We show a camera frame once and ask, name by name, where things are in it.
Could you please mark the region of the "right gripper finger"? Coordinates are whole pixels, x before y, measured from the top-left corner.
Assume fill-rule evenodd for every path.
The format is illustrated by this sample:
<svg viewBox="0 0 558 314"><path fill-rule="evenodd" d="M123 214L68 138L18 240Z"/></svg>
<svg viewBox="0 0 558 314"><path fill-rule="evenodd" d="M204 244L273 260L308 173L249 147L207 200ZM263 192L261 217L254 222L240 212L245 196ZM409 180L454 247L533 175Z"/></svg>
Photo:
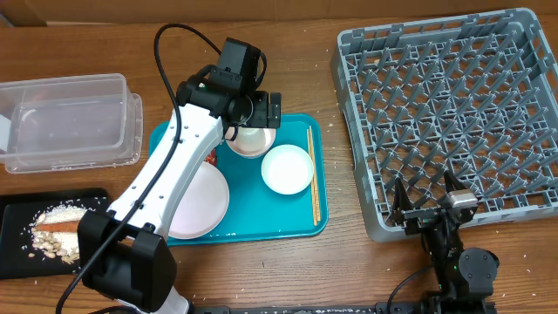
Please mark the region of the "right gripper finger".
<svg viewBox="0 0 558 314"><path fill-rule="evenodd" d="M394 184L394 202L392 210L394 212L412 210L412 203L406 193L403 182L399 177L396 178Z"/></svg>
<svg viewBox="0 0 558 314"><path fill-rule="evenodd" d="M450 170L444 172L444 181L447 193L466 190L466 186Z"/></svg>

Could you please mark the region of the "white round bowl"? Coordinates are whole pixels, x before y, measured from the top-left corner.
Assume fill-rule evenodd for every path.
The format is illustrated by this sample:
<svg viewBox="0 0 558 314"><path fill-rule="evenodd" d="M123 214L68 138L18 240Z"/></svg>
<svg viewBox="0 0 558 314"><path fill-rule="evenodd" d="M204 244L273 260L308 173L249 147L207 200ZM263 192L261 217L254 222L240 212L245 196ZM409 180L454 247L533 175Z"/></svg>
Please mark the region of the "white round bowl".
<svg viewBox="0 0 558 314"><path fill-rule="evenodd" d="M295 195L312 179L309 154L295 145L280 145L269 150L262 160L262 179L280 195Z"/></svg>

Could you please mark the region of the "red snack wrapper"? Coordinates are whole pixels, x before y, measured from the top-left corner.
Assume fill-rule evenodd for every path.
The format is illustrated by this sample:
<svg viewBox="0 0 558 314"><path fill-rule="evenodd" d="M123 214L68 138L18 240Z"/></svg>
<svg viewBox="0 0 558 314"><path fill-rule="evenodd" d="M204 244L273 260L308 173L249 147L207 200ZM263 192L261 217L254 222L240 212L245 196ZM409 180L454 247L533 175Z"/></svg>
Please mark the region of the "red snack wrapper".
<svg viewBox="0 0 558 314"><path fill-rule="evenodd" d="M206 158L204 159L204 161L207 162L207 163L209 163L209 164L211 164L211 165L213 165L214 167L217 167L218 159L217 159L217 152L216 152L216 149L215 149L215 148L210 152L210 154L208 154L208 155L206 156Z"/></svg>

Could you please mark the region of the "large pink plate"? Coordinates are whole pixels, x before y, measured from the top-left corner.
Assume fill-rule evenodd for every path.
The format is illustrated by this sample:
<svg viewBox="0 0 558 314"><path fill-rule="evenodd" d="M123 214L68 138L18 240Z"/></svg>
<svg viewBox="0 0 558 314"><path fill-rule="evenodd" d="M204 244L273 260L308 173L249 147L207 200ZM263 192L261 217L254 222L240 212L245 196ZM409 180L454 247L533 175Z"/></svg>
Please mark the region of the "large pink plate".
<svg viewBox="0 0 558 314"><path fill-rule="evenodd" d="M204 236L227 213L229 198L223 174L215 166L202 162L175 211L169 235L181 240Z"/></svg>

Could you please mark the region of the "orange carrot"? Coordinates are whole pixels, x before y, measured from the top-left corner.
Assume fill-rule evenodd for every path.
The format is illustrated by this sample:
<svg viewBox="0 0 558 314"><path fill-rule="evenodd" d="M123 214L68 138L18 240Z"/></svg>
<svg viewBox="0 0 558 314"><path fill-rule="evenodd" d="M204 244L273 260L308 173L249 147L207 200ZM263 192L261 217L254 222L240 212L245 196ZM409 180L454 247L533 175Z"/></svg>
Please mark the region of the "orange carrot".
<svg viewBox="0 0 558 314"><path fill-rule="evenodd" d="M42 223L35 227L36 231L44 232L64 232L76 233L78 230L79 221L56 222L56 223Z"/></svg>

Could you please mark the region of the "rice and food scraps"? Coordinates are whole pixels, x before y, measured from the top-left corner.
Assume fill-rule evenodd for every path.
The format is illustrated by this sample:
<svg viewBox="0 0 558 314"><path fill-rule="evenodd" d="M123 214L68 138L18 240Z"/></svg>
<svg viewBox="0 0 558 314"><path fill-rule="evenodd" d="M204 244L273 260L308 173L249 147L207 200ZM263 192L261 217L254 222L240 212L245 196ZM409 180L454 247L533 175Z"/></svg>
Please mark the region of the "rice and food scraps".
<svg viewBox="0 0 558 314"><path fill-rule="evenodd" d="M79 259L78 233L44 232L36 231L35 227L42 223L56 223L79 221L89 208L71 204L49 206L46 210L34 214L31 222L21 232L23 236L30 237L30 244L22 246L31 259L38 257L45 259L58 259L64 264L74 264Z"/></svg>

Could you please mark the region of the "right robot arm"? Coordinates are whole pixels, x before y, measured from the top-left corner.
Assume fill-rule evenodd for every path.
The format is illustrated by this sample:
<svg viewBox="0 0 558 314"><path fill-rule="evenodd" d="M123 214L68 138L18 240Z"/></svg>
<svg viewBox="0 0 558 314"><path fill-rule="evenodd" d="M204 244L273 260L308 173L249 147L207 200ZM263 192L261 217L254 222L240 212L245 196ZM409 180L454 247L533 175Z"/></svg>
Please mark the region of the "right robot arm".
<svg viewBox="0 0 558 314"><path fill-rule="evenodd" d="M457 177L444 172L446 194L436 208L420 209L413 205L403 182L395 180L392 205L394 221L404 227L408 236L419 235L431 264L402 281L377 311L386 313L495 313L495 304L488 303L493 282L500 266L498 257L480 248L465 249L459 227L473 219L478 209L475 194ZM397 293L410 281L433 270L437 291L427 291L417 302L396 302Z"/></svg>

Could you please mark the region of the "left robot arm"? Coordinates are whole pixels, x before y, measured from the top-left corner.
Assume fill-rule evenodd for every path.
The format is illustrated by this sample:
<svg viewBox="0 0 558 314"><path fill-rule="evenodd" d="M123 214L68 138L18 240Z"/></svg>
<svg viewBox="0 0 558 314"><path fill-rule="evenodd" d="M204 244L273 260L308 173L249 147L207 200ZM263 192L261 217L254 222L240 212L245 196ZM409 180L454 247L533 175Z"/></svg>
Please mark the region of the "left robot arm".
<svg viewBox="0 0 558 314"><path fill-rule="evenodd" d="M79 222L78 282L138 313L191 312L174 287L171 221L201 163L228 130L280 126L280 94L258 88L263 59L253 45L227 38L216 65L170 92L172 118L145 166L105 213L88 212Z"/></svg>

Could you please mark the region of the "grey dishwasher rack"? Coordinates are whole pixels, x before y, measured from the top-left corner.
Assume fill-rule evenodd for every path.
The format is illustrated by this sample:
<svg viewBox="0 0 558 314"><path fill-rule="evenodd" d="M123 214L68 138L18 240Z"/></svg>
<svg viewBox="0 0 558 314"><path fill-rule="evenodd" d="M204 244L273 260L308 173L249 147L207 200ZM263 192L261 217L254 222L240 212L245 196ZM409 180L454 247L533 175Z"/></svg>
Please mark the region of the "grey dishwasher rack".
<svg viewBox="0 0 558 314"><path fill-rule="evenodd" d="M371 240L404 238L401 181L434 208L454 173L473 225L557 213L557 59L527 8L341 31L331 60Z"/></svg>

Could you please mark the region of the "black waste tray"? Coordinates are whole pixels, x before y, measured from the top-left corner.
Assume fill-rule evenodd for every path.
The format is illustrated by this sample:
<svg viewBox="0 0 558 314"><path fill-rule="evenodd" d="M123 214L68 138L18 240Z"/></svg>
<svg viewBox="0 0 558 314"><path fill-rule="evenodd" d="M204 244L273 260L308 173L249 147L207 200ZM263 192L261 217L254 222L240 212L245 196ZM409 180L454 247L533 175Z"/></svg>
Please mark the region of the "black waste tray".
<svg viewBox="0 0 558 314"><path fill-rule="evenodd" d="M1 197L1 278L71 274L79 261L49 258L32 247L32 227L38 217L58 205L106 210L110 196L103 188L81 188Z"/></svg>

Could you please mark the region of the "white paper cup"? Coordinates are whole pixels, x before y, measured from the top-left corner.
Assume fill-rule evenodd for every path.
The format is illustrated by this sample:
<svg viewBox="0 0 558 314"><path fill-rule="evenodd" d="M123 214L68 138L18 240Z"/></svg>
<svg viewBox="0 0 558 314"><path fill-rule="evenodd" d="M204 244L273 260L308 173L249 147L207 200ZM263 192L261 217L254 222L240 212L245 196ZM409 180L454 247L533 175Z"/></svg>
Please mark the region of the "white paper cup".
<svg viewBox="0 0 558 314"><path fill-rule="evenodd" d="M236 136L236 141L257 142L265 140L265 133L262 128L240 127Z"/></svg>

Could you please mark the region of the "small pink saucer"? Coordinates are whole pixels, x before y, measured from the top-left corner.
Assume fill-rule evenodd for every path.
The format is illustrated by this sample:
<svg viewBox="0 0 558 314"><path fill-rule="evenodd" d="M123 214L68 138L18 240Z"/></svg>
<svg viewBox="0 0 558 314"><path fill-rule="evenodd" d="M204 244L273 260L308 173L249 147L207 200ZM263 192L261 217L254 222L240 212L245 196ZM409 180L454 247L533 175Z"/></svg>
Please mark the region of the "small pink saucer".
<svg viewBox="0 0 558 314"><path fill-rule="evenodd" d="M235 134L234 129L229 129L226 133L228 139L226 143L228 147L235 153L239 154L245 158L257 158L264 155L273 145L276 138L276 130L272 128L263 128L265 133L265 140L257 142L247 142L247 141L236 141L232 140L232 136Z"/></svg>

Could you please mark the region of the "wooden chopstick left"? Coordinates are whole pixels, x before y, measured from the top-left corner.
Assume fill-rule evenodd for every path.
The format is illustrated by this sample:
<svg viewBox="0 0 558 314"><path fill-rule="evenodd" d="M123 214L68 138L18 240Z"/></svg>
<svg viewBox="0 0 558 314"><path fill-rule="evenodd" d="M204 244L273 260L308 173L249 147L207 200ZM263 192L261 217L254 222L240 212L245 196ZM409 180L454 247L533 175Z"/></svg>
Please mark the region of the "wooden chopstick left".
<svg viewBox="0 0 558 314"><path fill-rule="evenodd" d="M311 172L312 172L310 187L311 187L311 195L312 195L313 223L316 226L320 222L321 218L320 218L320 209L319 209L319 194L318 194L317 182L316 182L316 158L315 158L315 150L314 150L313 132L311 126L309 126L307 130L307 143L308 143L308 154L310 156Z"/></svg>

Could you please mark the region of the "wooden chopstick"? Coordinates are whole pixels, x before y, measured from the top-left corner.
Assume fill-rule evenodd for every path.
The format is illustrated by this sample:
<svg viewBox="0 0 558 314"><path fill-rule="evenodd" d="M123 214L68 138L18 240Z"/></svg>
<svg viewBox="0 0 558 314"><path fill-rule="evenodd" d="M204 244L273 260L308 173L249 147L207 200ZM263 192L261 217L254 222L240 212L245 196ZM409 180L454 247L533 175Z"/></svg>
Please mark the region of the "wooden chopstick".
<svg viewBox="0 0 558 314"><path fill-rule="evenodd" d="M322 214L321 214L321 204L320 204L321 199L320 199L318 180L317 180L316 146L315 146L312 126L309 126L308 129L308 145L309 145L309 155L310 158L312 159L312 163L314 167L311 188L312 188L312 197L313 197L312 204L313 204L314 225L316 226L322 220Z"/></svg>
<svg viewBox="0 0 558 314"><path fill-rule="evenodd" d="M309 126L307 130L307 143L308 143L308 154L310 156L311 172L312 172L310 187L311 187L311 195L312 195L313 223L316 226L320 222L321 218L320 218L320 209L319 209L319 194L318 194L317 182L316 182L316 158L315 158L315 150L314 150L313 132L311 126Z"/></svg>

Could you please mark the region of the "wooden chopstick right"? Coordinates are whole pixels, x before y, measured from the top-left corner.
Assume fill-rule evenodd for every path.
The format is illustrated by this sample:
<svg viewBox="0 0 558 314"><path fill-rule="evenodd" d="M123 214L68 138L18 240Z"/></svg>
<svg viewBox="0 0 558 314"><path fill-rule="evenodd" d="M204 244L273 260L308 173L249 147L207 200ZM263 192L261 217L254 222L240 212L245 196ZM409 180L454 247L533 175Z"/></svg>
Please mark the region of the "wooden chopstick right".
<svg viewBox="0 0 558 314"><path fill-rule="evenodd" d="M312 188L312 197L313 197L312 204L313 204L314 225L316 226L322 220L322 214L321 214L321 204L320 204L321 199L320 199L318 180L317 180L316 146L315 146L312 126L309 126L308 129L308 145L309 145L309 155L310 158L312 159L312 163L314 167L311 188Z"/></svg>

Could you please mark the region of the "teal plastic tray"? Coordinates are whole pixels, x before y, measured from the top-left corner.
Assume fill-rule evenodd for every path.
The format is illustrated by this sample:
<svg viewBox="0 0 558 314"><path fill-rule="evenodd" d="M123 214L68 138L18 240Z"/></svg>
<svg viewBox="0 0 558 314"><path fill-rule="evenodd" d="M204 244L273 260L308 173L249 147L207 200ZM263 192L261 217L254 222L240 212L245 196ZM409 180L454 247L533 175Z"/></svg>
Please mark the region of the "teal plastic tray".
<svg viewBox="0 0 558 314"><path fill-rule="evenodd" d="M228 211L221 222L208 234L192 240L169 237L170 246L216 244L275 240L279 238L315 236L329 219L326 177L320 128L308 114L284 114L273 146L295 145L308 148L307 130L313 128L317 159L317 180L322 220L315 226L311 189L296 195L280 195L264 183L261 175L262 158L247 159L234 153L226 144L216 148L217 169L230 188Z"/></svg>

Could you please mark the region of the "clear plastic bin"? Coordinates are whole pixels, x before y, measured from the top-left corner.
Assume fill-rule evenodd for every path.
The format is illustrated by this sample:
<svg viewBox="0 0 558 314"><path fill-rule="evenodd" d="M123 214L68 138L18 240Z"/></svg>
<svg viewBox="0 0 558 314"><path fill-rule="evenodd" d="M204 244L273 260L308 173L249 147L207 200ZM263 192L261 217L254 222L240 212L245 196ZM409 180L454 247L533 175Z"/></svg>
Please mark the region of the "clear plastic bin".
<svg viewBox="0 0 558 314"><path fill-rule="evenodd" d="M119 73L1 85L1 162L12 174L132 165L143 108Z"/></svg>

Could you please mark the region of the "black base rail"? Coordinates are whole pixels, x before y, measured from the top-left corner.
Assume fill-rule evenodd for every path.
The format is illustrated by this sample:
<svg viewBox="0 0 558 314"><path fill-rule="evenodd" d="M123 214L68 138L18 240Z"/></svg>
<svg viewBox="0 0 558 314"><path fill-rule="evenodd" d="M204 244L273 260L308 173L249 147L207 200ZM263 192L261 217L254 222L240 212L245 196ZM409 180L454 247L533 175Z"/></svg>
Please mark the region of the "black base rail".
<svg viewBox="0 0 558 314"><path fill-rule="evenodd" d="M387 310L387 303L375 305L345 305L345 306L298 306L298 307L258 307L232 308L228 306L197 306L194 314L426 314L429 312L419 302L392 303Z"/></svg>

